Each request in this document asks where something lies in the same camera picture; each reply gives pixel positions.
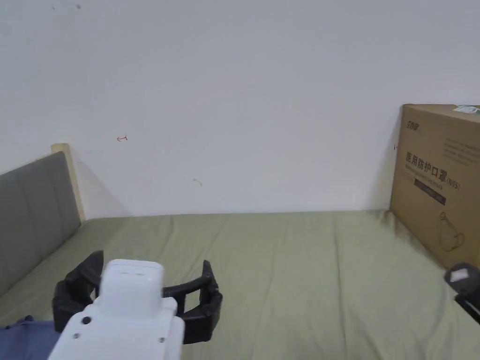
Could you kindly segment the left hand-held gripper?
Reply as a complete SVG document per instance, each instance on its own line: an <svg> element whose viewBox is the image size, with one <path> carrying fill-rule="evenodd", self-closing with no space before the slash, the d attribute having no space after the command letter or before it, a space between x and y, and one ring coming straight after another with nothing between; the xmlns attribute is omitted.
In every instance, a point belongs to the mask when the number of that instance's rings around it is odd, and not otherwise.
<svg viewBox="0 0 480 360"><path fill-rule="evenodd" d="M183 343L211 340L223 295L209 261L200 277L164 288L157 262L103 265L104 252L95 251L56 284L52 314L62 334L50 359L179 360ZM186 296L197 291L199 305L185 311Z"/></svg>

